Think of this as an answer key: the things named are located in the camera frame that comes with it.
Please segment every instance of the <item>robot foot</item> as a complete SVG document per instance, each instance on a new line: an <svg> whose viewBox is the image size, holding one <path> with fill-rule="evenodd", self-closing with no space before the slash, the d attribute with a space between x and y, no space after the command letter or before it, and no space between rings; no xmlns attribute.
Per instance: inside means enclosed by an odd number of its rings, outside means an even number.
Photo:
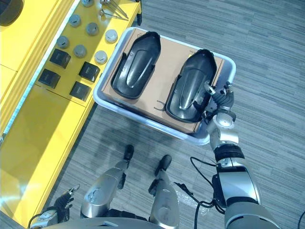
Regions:
<svg viewBox="0 0 305 229"><path fill-rule="evenodd" d="M163 156L162 159L159 162L159 165L158 165L157 169L154 172L154 175L158 176L158 173L161 170L166 171L167 168L170 166L171 162L172 162L172 156L170 156L169 154Z"/></svg>
<svg viewBox="0 0 305 229"><path fill-rule="evenodd" d="M133 145L127 145L125 148L124 160L126 160L128 162L128 166L129 166L130 160L132 159L133 152L134 152Z"/></svg>

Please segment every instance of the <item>gray carpet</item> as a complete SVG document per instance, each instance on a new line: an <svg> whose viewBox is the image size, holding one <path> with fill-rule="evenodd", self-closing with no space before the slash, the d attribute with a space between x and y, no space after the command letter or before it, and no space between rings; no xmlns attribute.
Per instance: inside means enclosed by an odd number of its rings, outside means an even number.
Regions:
<svg viewBox="0 0 305 229"><path fill-rule="evenodd" d="M240 145L261 186L263 205L283 229L295 229L305 210L305 2L143 0L142 8L141 28L235 61L234 111ZM168 169L171 181L185 183L199 199L212 197L211 187L189 161L190 156L213 159L208 145L189 145L95 106L48 202L80 183L71 209L71 218L78 218L86 190L121 159L126 144L134 144L135 154L112 208L149 216L153 198L147 189L165 154L173 156ZM204 165L200 169L209 178L215 173ZM195 205L178 194L180 228L192 228ZM224 228L224 217L215 209L200 212L198 228ZM1 228L18 228L3 214L1 221Z"/></svg>

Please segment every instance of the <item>gray knob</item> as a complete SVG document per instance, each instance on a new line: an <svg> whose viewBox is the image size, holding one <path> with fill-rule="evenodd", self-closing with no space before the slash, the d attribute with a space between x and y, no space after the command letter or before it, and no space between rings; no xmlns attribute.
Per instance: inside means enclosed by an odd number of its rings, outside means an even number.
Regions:
<svg viewBox="0 0 305 229"><path fill-rule="evenodd" d="M66 36L60 36L57 41L56 44L58 45L58 47L60 47L61 49L66 49L69 46L69 39Z"/></svg>
<svg viewBox="0 0 305 229"><path fill-rule="evenodd" d="M76 45L75 48L73 49L73 53L75 56L78 58L83 58L87 54L87 50L85 46L82 44Z"/></svg>
<svg viewBox="0 0 305 229"><path fill-rule="evenodd" d="M96 34L99 33L99 26L96 23L91 22L87 25L86 31L89 34L89 36L95 36Z"/></svg>
<svg viewBox="0 0 305 229"><path fill-rule="evenodd" d="M84 7L90 7L94 4L94 0L81 0Z"/></svg>
<svg viewBox="0 0 305 229"><path fill-rule="evenodd" d="M109 43L115 43L118 40L118 33L115 30L108 30L106 32L106 41Z"/></svg>
<svg viewBox="0 0 305 229"><path fill-rule="evenodd" d="M70 18L69 18L69 23L72 27L77 27L81 24L81 17L77 14L73 14Z"/></svg>
<svg viewBox="0 0 305 229"><path fill-rule="evenodd" d="M94 55L94 59L95 59L95 62L97 62L99 64L106 63L107 62L107 53L105 53L104 51L98 51Z"/></svg>

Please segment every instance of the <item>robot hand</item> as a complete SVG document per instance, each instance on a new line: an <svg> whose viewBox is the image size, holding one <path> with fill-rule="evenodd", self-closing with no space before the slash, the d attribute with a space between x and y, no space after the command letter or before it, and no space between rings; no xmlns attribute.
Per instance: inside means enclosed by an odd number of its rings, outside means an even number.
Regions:
<svg viewBox="0 0 305 229"><path fill-rule="evenodd" d="M230 82L226 82L224 89L220 92L216 92L208 83L204 85L206 91L213 98L217 105L217 110L210 115L207 115L207 119L210 120L214 115L218 113L228 114L232 117L233 122L236 119L236 115L231 111L234 104L234 92L232 90L232 85Z"/></svg>
<svg viewBox="0 0 305 229"><path fill-rule="evenodd" d="M70 208L72 207L72 204L69 203L74 200L74 198L71 197L79 188L79 184L70 188L55 200L52 207L49 207L43 213L34 216L29 222L28 229L40 229L68 221L70 218Z"/></svg>

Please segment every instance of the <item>white plastic bin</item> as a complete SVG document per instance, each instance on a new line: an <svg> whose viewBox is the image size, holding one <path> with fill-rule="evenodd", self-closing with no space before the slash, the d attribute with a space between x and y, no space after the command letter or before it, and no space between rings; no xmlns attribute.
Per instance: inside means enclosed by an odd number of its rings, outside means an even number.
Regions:
<svg viewBox="0 0 305 229"><path fill-rule="evenodd" d="M106 107L109 110L112 110L112 111L120 113L126 117L129 117L132 120L138 121L140 123L143 123L147 126L154 128L154 129L165 132L176 138L185 140L191 144L205 145L205 144L209 143L209 134L206 131L206 124L204 122L202 122L200 124L196 133L192 133L192 134L188 135L188 134L182 133L178 130L175 130L171 127L158 123L158 122L156 122L150 118L147 118L145 116L142 116L140 114L135 114L135 113L127 110L126 108L121 107L120 105L116 104L115 102L109 101L107 99L107 97L103 94L102 87L106 83L106 80L110 75L113 65L116 63L116 60L120 57L120 53L123 50L124 44L130 38L133 29L135 29L135 27L130 27L122 34L113 54L111 55L111 58L109 59L107 65L104 69L104 72L102 73L96 87L94 88L93 98L96 101L96 103L100 106ZM180 42L180 41L177 41L177 40L165 37L165 36L161 36L161 37L169 39L169 40L177 42L177 43L180 43L180 44L187 45L187 46L195 48L195 49L202 49L200 47L186 44L184 42ZM217 57L224 59L224 66L220 72L220 75L219 75L219 78L217 81L217 85L216 85L216 91L220 91L221 89L223 89L225 82L233 81L233 78L234 78L235 72L236 72L236 65L235 65L234 61L232 59L230 59L229 57L223 56L223 55L215 53L215 52L213 52L213 54ZM209 102L208 109L211 109L211 110L216 109L216 105L212 99Z"/></svg>

